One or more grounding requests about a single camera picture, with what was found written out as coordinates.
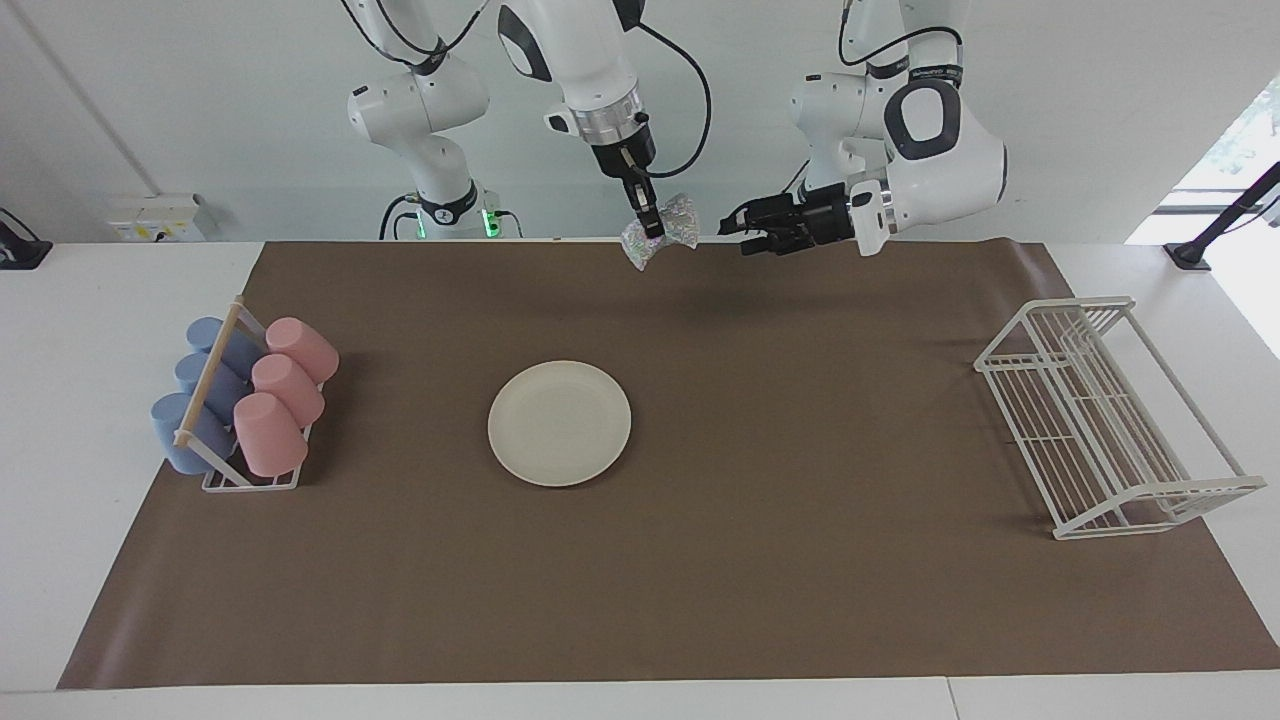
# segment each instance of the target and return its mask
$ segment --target pink cup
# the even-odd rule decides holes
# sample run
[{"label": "pink cup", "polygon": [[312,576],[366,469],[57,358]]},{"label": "pink cup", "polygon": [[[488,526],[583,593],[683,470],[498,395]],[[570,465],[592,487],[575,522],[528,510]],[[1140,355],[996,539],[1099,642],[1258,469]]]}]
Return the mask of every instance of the pink cup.
[{"label": "pink cup", "polygon": [[288,355],[320,384],[338,372],[338,351],[311,325],[297,318],[280,318],[266,328],[271,352]]},{"label": "pink cup", "polygon": [[236,404],[234,415],[236,437],[255,475],[276,478],[297,470],[306,460],[307,441],[274,395],[255,392]]},{"label": "pink cup", "polygon": [[311,377],[288,355],[268,355],[253,364],[253,389],[278,397],[300,428],[320,419],[324,396]]}]

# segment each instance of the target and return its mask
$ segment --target bubble wrap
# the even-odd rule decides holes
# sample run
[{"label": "bubble wrap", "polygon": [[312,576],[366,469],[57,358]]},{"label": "bubble wrap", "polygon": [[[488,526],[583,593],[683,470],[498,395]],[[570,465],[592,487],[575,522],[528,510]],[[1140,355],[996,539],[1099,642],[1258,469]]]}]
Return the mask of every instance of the bubble wrap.
[{"label": "bubble wrap", "polygon": [[637,270],[644,272],[644,266],[668,245],[687,245],[698,247],[698,211],[694,210],[694,201],[681,192],[672,197],[659,210],[662,224],[667,228],[667,234],[662,237],[645,237],[640,220],[632,220],[627,229],[622,231],[622,250],[627,251],[627,258]]}]

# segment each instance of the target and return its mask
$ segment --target black stand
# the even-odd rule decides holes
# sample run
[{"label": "black stand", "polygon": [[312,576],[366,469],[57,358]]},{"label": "black stand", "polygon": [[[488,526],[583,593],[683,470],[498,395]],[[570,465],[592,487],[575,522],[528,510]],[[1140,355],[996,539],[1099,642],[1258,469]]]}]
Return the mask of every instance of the black stand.
[{"label": "black stand", "polygon": [[1228,228],[1235,224],[1242,215],[1249,211],[1253,205],[1262,200],[1262,196],[1271,191],[1272,187],[1280,184],[1280,163],[1271,165],[1271,169],[1262,173],[1258,182],[1249,186],[1230,208],[1222,210],[1222,214],[1217,217],[1216,220],[1210,223],[1204,232],[1199,233],[1196,240],[1190,242],[1184,242],[1181,245],[1171,242],[1165,246],[1165,252],[1174,260],[1174,264],[1184,270],[1210,270],[1208,263],[1204,261],[1204,250],[1213,241],[1222,236]]},{"label": "black stand", "polygon": [[0,254],[0,270],[35,270],[54,249],[54,243],[40,240],[28,242],[9,229],[9,225],[0,223],[0,247],[12,258],[10,260]]}]

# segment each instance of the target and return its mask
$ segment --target plate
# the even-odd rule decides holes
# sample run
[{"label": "plate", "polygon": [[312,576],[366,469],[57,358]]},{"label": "plate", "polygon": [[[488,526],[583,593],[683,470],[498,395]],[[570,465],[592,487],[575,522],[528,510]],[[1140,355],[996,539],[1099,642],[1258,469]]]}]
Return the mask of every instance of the plate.
[{"label": "plate", "polygon": [[631,404],[604,370],[556,360],[503,386],[489,409],[489,446],[512,475],[543,487],[585,483],[631,437]]}]

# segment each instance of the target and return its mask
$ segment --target white table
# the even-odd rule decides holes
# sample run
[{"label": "white table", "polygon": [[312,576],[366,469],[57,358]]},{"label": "white table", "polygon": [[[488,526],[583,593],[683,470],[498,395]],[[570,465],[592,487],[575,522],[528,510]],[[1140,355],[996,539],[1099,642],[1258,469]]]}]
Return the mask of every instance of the white table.
[{"label": "white table", "polygon": [[[220,315],[260,251],[259,243],[64,245],[35,273],[0,275],[0,306],[29,310],[0,323],[8,370],[0,386],[0,717],[1166,720],[1280,712],[1280,673],[50,693],[159,465],[140,409],[170,392],[186,325]],[[1280,360],[1212,275],[1153,263],[1158,249],[1052,252],[1076,295],[1138,300],[1139,319],[1245,469],[1280,484]],[[1280,634],[1277,520],[1276,489],[1208,516],[1272,635]]]}]

